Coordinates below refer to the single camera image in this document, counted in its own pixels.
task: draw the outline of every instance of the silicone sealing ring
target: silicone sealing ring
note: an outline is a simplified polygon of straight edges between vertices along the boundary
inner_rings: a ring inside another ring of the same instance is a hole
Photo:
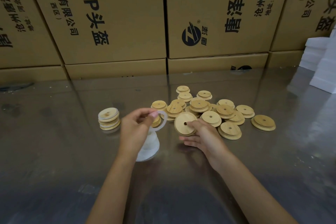
[[[167,122],[167,119],[168,119],[167,113],[165,111],[158,111],[158,113],[163,115],[163,122],[161,123],[160,126],[158,126],[156,128],[149,127],[149,131],[152,131],[152,132],[158,131],[166,125],[166,122]]]

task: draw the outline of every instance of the metal table surface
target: metal table surface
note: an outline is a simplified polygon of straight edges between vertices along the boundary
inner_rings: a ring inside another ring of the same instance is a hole
[[[219,71],[40,82],[0,93],[0,224],[84,223],[115,158],[119,133],[97,114],[121,117],[177,86],[209,90],[272,117],[263,132],[246,119],[229,149],[299,223],[336,220],[336,96],[309,86],[303,68]],[[201,151],[178,140],[173,123],[158,133],[155,157],[136,163],[125,223],[247,223]]]

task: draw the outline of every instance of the forearm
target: forearm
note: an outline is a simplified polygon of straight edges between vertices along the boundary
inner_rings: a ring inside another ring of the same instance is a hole
[[[222,156],[219,174],[249,223],[297,223],[232,153]]]
[[[121,224],[135,161],[117,156],[104,181],[86,224]]]

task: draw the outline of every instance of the person's right hand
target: person's right hand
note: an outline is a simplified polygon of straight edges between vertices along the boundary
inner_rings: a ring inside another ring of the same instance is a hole
[[[180,136],[179,139],[184,141],[185,145],[194,146],[203,151],[212,168],[219,171],[221,157],[227,154],[229,149],[224,144],[216,128],[202,119],[188,122],[187,125],[195,128],[196,134],[188,137]]]

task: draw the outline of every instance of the fingernail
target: fingernail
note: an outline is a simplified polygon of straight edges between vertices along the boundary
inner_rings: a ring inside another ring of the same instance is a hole
[[[158,115],[159,115],[159,113],[158,113],[157,111],[152,112],[152,113],[150,114],[150,116],[152,116],[152,117],[154,117],[154,118],[156,118]]]

